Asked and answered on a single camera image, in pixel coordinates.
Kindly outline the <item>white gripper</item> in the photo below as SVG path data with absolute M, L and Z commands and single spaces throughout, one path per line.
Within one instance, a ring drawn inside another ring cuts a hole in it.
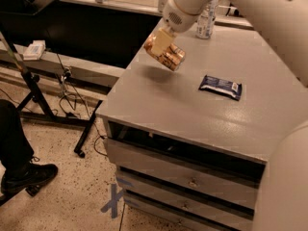
M 167 0 L 163 8 L 165 25 L 153 34 L 151 52 L 160 56 L 173 43 L 175 35 L 188 31 L 212 0 Z

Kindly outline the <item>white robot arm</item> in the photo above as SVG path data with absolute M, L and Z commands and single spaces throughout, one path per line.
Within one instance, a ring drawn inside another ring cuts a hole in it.
M 190 29 L 211 0 L 167 0 L 165 26 L 152 52 L 160 55 L 175 36 Z M 291 96 L 307 88 L 308 0 L 230 0 L 276 53 L 281 69 L 268 77 L 291 106 Z M 272 148 L 258 191 L 252 231 L 308 231 L 308 128 L 297 122 Z

